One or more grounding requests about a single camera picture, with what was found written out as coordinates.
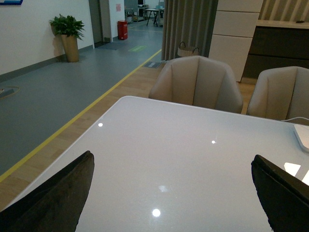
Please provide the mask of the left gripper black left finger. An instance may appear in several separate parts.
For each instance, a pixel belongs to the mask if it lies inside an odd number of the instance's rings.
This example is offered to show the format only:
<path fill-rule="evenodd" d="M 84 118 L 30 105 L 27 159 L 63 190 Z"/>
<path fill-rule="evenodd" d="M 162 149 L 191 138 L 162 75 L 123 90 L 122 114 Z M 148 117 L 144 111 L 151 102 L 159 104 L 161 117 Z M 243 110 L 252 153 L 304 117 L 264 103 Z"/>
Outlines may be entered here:
<path fill-rule="evenodd" d="M 87 200 L 94 155 L 84 152 L 0 213 L 2 232 L 73 232 Z"/>

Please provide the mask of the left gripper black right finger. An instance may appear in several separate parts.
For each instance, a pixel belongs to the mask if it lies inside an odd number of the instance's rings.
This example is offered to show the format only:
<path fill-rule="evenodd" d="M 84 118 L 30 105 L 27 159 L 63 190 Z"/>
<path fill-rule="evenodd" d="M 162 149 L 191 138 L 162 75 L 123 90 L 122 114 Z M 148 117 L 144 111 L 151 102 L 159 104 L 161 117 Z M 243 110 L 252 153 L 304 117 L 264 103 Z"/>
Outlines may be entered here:
<path fill-rule="evenodd" d="M 251 162 L 254 186 L 274 232 L 309 230 L 309 186 L 261 155 Z"/>

